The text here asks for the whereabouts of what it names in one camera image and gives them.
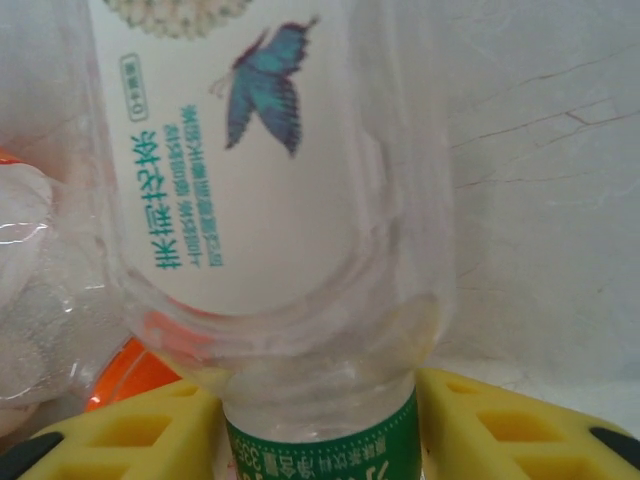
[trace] blue butterfly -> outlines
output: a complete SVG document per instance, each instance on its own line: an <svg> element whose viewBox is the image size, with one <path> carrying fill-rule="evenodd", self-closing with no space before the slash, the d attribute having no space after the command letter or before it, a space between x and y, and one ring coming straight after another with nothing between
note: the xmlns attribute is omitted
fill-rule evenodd
<svg viewBox="0 0 640 480"><path fill-rule="evenodd" d="M318 23L286 23L266 45L265 31L233 64L227 116L227 149L242 139L253 112L269 133L295 157L302 140L298 95L290 77L301 68L309 43L307 32ZM219 86L216 82L211 92Z"/></svg>

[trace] green label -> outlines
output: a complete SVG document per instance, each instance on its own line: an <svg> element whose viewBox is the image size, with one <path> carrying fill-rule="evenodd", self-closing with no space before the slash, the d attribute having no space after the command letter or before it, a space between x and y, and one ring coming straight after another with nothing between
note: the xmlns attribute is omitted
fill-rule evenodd
<svg viewBox="0 0 640 480"><path fill-rule="evenodd" d="M229 424L238 480L418 480L422 472L415 392L384 422L317 443L276 443Z"/></svg>

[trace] white flower illustration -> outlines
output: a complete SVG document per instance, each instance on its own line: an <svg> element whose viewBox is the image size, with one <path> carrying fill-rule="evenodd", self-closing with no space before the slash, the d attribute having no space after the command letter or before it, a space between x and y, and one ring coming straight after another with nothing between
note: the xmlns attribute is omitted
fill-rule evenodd
<svg viewBox="0 0 640 480"><path fill-rule="evenodd" d="M131 27L157 37L206 37L244 13L252 0L104 0Z"/></svg>

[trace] cracked surface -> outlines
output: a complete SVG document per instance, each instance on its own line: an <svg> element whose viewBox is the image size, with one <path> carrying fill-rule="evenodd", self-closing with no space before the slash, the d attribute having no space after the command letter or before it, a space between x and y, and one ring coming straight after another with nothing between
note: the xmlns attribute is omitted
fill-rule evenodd
<svg viewBox="0 0 640 480"><path fill-rule="evenodd" d="M459 315L434 362L640 434L640 4L446 8Z"/></svg>

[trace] plastic bottle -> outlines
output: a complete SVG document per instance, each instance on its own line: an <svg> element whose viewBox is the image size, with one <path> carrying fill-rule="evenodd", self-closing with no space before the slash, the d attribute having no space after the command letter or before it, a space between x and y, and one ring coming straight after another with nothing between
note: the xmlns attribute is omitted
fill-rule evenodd
<svg viewBox="0 0 640 480"><path fill-rule="evenodd" d="M240 480L417 480L453 290L430 2L229 3L89 4L114 294L222 397Z"/></svg>

